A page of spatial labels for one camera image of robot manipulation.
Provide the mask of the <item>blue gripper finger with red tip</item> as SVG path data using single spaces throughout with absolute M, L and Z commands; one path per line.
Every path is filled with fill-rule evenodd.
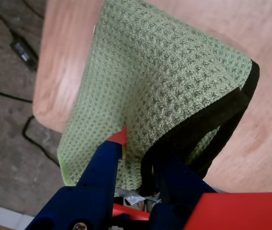
M 161 202 L 150 214 L 150 230 L 182 230 L 202 195 L 216 192 L 178 157 L 155 163 L 153 170 Z
M 75 186 L 59 189 L 27 226 L 28 230 L 106 230 L 112 219 L 118 162 L 127 129 L 97 147 Z

